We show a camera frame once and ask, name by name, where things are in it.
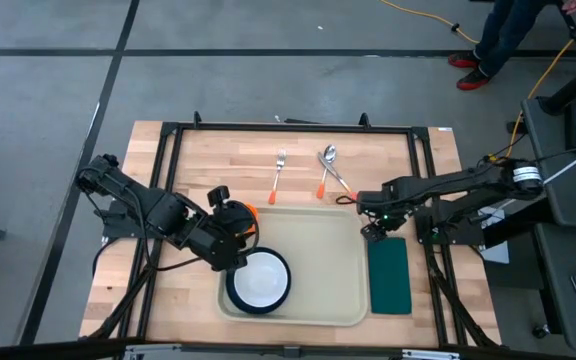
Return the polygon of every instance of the concrete floor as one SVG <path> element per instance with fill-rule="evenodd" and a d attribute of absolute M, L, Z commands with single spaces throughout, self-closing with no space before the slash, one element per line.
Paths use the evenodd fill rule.
<path fill-rule="evenodd" d="M 114 48 L 129 4 L 0 2 L 0 48 Z M 466 0 L 405 5 L 459 21 L 473 37 L 491 7 Z M 549 7 L 522 48 L 559 49 L 567 32 Z M 441 24 L 377 0 L 152 0 L 141 2 L 127 47 L 437 50 L 470 44 Z M 15 342 L 110 60 L 0 57 L 0 227 L 8 231 L 0 242 L 0 346 Z M 133 121 L 189 120 L 195 110 L 205 121 L 270 123 L 278 115 L 348 124 L 367 112 L 374 124 L 453 127 L 462 165 L 472 165 L 507 144 L 504 123 L 514 120 L 549 62 L 513 59 L 489 86 L 464 93 L 454 83 L 465 71 L 441 58 L 124 58 L 94 153 L 121 159 Z M 539 94 L 551 94 L 575 74 L 576 60 L 563 60 Z M 515 154 L 532 156 L 528 140 Z M 101 233 L 91 210 L 81 201 L 75 213 L 38 342 L 77 337 Z M 506 345 L 576 355 L 561 337 L 531 337 L 530 327 L 543 321 L 536 292 L 494 286 L 492 292 Z M 206 358 L 183 357 L 200 356 Z"/>

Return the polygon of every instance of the yellow cable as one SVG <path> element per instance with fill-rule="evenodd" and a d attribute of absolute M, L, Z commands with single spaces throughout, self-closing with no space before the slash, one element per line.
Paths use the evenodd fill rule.
<path fill-rule="evenodd" d="M 391 3 L 391 2 L 388 2 L 388 1 L 386 1 L 386 0 L 379 0 L 379 1 L 381 1 L 382 3 L 384 3 L 384 4 L 386 4 L 386 5 L 392 6 L 392 7 L 394 7 L 394 8 L 397 9 L 397 10 L 401 10 L 401 11 L 404 11 L 404 12 L 407 12 L 407 13 L 410 13 L 410 14 L 415 14 L 415 15 L 419 15 L 419 16 L 425 16 L 425 17 L 428 17 L 428 18 L 431 18 L 431 19 L 435 19 L 435 20 L 441 21 L 442 23 L 450 26 L 451 28 L 452 28 L 453 26 L 455 26 L 455 24 L 451 23 L 450 21 L 448 21 L 448 20 L 446 20 L 446 19 L 444 19 L 444 18 L 442 18 L 441 16 L 438 16 L 438 15 L 428 14 L 428 13 L 425 13 L 425 12 L 422 12 L 422 11 L 416 11 L 416 10 L 406 9 L 406 8 L 404 8 L 404 7 L 401 7 L 401 6 L 399 6 L 399 5 L 395 5 L 395 4 L 393 4 L 393 3 Z M 461 29 L 457 28 L 457 32 L 459 33 L 459 35 L 463 36 L 464 39 L 470 41 L 471 43 L 473 43 L 473 44 L 478 44 L 478 43 L 479 43 L 479 41 L 473 40 L 470 36 L 466 35 L 463 31 L 461 31 Z"/>
<path fill-rule="evenodd" d="M 544 72 L 543 75 L 541 75 L 541 78 L 539 78 L 539 81 L 537 81 L 537 83 L 535 84 L 535 86 L 532 88 L 532 90 L 530 91 L 530 94 L 528 94 L 528 99 L 532 99 L 532 97 L 535 95 L 535 92 L 537 91 L 537 89 L 539 88 L 539 86 L 541 85 L 541 83 L 544 81 L 544 79 L 546 78 L 546 76 L 548 76 L 548 74 L 550 73 L 550 71 L 552 71 L 552 69 L 555 67 L 555 65 L 557 64 L 557 61 L 559 61 L 559 59 L 561 58 L 561 55 L 563 55 L 566 50 L 568 50 L 568 48 L 572 45 L 573 40 L 571 39 L 570 41 L 568 41 L 568 43 L 566 44 L 566 46 L 563 47 L 563 49 L 561 49 L 561 51 L 559 52 L 559 54 L 557 54 L 557 56 L 555 57 L 555 59 L 552 61 L 552 63 L 550 63 L 550 66 L 548 67 L 548 69 L 546 70 L 546 72 Z M 508 146 L 508 152 L 506 152 L 506 157 L 509 157 L 510 154 L 512 153 L 512 143 L 515 141 L 515 137 L 517 136 L 517 129 L 519 128 L 519 123 L 521 122 L 521 116 L 523 115 L 523 111 L 519 112 L 519 115 L 517 115 L 517 120 L 515 120 L 515 127 L 512 130 L 512 137 L 510 138 L 510 146 Z"/>

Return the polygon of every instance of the desk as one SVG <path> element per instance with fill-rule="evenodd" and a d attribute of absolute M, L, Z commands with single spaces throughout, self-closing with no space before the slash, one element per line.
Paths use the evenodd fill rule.
<path fill-rule="evenodd" d="M 576 275 L 576 228 L 538 224 L 533 236 L 543 258 L 559 325 L 568 345 L 576 349 L 576 292 L 570 280 Z"/>
<path fill-rule="evenodd" d="M 564 116 L 544 113 L 537 100 L 521 103 L 524 122 L 532 140 L 536 157 L 564 151 Z M 539 164 L 544 179 L 552 176 L 576 159 L 576 154 L 565 154 Z M 546 185 L 548 203 L 554 221 L 563 226 L 576 226 L 576 166 Z"/>
<path fill-rule="evenodd" d="M 161 126 L 161 122 L 140 121 L 133 128 L 123 171 L 142 184 L 148 184 L 150 179 Z M 452 130 L 428 130 L 437 174 L 459 170 Z M 335 167 L 356 190 L 378 190 L 386 180 L 411 175 L 407 141 L 402 135 L 187 130 L 183 132 L 174 190 L 207 208 L 206 192 L 214 186 L 227 185 L 231 198 L 255 206 L 268 206 L 277 150 L 285 148 L 288 157 L 279 180 L 277 205 L 338 206 L 334 205 L 334 200 L 344 190 L 330 176 L 324 199 L 315 196 L 322 174 L 315 154 L 329 143 L 337 146 Z M 417 145 L 419 161 L 423 164 L 421 168 L 425 169 L 422 146 L 420 143 Z M 168 163 L 170 148 L 171 144 L 167 147 L 164 164 Z M 162 174 L 160 187 L 163 187 L 164 179 L 165 174 Z M 405 237 L 407 241 L 412 315 L 369 313 L 352 327 L 231 322 L 220 317 L 217 311 L 218 274 L 212 272 L 206 263 L 198 262 L 158 274 L 147 338 L 228 344 L 436 347 L 424 251 L 416 242 L 412 220 L 395 235 Z M 134 248 L 134 239 L 126 239 L 108 248 L 100 257 L 81 335 L 96 330 L 124 295 Z M 188 250 L 177 251 L 164 244 L 160 265 L 177 263 L 190 256 Z M 480 258 L 468 247 L 455 246 L 452 247 L 452 259 L 464 305 L 486 334 L 500 342 Z M 135 334 L 140 308 L 141 300 L 138 298 L 129 334 Z M 445 299 L 443 308 L 448 337 L 454 343 L 452 316 Z"/>

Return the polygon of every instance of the jeans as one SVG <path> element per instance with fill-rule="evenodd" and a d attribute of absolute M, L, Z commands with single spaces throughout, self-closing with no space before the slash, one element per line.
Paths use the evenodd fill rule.
<path fill-rule="evenodd" d="M 486 19 L 484 34 L 475 47 L 475 56 L 481 60 L 479 70 L 484 75 L 492 77 L 501 70 L 548 2 L 495 0 L 495 6 Z"/>

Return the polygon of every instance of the fork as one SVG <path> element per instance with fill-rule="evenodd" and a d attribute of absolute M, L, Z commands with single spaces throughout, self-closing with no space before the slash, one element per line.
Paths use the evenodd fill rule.
<path fill-rule="evenodd" d="M 277 195 L 277 180 L 279 180 L 279 172 L 284 167 L 284 163 L 286 162 L 286 149 L 279 150 L 279 154 L 277 154 L 277 172 L 275 173 L 275 184 L 272 186 L 272 192 L 270 193 L 270 197 L 268 198 L 268 204 L 275 203 L 275 196 Z"/>

